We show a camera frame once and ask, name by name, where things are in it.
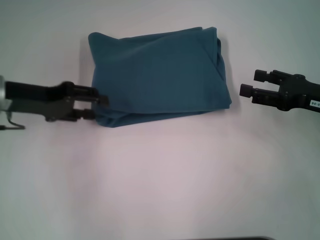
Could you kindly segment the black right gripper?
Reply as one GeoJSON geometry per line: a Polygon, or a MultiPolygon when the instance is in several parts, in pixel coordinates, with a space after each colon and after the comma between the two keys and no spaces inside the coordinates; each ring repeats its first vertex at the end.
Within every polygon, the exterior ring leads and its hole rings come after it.
{"type": "Polygon", "coordinates": [[[279,86],[277,92],[241,84],[239,95],[252,98],[253,104],[275,107],[285,112],[291,109],[320,111],[320,85],[306,80],[303,75],[292,75],[278,70],[267,73],[257,69],[253,80],[279,86]]]}

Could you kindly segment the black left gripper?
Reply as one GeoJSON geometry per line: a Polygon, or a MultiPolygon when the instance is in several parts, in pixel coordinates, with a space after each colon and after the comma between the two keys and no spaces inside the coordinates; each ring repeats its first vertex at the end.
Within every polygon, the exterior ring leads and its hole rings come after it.
{"type": "Polygon", "coordinates": [[[75,101],[109,106],[109,98],[101,95],[96,88],[75,85],[69,81],[56,86],[7,81],[5,99],[11,101],[9,112],[40,115],[47,122],[95,119],[93,110],[74,109],[75,101]]]}

